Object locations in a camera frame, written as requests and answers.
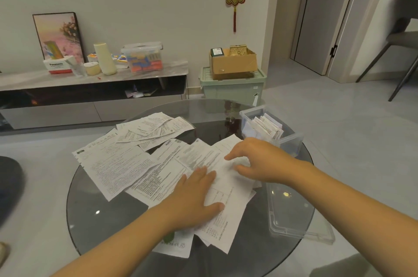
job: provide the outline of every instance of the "forearm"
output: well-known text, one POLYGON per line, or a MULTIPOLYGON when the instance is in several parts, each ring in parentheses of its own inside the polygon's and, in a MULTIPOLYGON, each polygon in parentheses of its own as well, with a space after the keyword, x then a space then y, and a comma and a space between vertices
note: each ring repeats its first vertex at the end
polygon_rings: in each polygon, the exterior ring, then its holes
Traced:
POLYGON ((170 232, 170 225, 151 208, 127 227, 102 242, 53 277, 130 276, 148 253, 170 232))
POLYGON ((418 276, 418 222, 303 163, 290 186, 385 276, 418 276))

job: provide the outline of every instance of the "coffee table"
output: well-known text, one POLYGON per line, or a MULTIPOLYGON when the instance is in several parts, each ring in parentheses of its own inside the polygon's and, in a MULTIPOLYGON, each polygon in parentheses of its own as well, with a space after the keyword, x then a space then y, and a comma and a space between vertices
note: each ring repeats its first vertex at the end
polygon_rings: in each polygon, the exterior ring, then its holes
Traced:
MULTIPOLYGON (((192 143, 200 138, 213 145, 234 133, 242 138, 239 111, 251 107, 227 100, 183 100, 156 106, 128 121, 156 112, 164 112, 172 117, 182 116, 196 129, 183 133, 178 139, 192 143)), ((285 135, 291 132, 287 125, 283 124, 283 128, 285 135)), ((297 158, 312 162, 305 146, 302 146, 297 158)), ((263 187, 255 190, 257 194, 247 205, 228 255, 212 245, 206 247, 195 236, 190 258, 152 252, 135 270, 133 276, 261 277, 268 274, 289 256, 300 239, 271 236, 266 186, 263 184, 263 187)), ((67 197, 67 223, 74 246, 80 254, 86 253, 134 221, 147 208, 125 192, 108 202, 79 166, 67 197)), ((307 229, 314 211, 309 208, 301 212, 298 227, 307 229)))

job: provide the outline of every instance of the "framed picture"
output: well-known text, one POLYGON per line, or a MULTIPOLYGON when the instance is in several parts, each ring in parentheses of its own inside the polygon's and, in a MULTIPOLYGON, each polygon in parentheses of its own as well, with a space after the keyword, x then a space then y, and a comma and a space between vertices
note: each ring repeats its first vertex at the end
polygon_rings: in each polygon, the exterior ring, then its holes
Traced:
POLYGON ((84 63, 83 44, 75 12, 33 15, 44 59, 74 56, 84 63))

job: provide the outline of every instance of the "drawer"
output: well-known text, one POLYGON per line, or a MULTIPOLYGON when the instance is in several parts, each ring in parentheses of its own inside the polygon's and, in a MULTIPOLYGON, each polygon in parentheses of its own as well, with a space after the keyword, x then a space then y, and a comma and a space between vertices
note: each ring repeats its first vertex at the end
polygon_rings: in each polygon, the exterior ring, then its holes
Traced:
POLYGON ((0 110, 14 129, 100 122, 92 102, 0 110))
POLYGON ((134 117, 154 106, 180 101, 181 99, 181 95, 140 97, 138 99, 94 102, 94 106, 103 122, 121 121, 134 117))

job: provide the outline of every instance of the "tv stand shelf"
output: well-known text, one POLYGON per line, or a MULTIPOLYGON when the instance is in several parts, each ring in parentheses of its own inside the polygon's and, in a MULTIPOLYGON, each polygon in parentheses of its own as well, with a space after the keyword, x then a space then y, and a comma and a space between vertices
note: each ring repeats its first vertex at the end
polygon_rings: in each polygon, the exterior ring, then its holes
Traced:
POLYGON ((33 71, 0 74, 0 114, 10 130, 66 126, 128 119, 151 107, 184 100, 187 65, 161 71, 78 78, 72 74, 33 71), (127 98, 125 90, 153 92, 127 98))

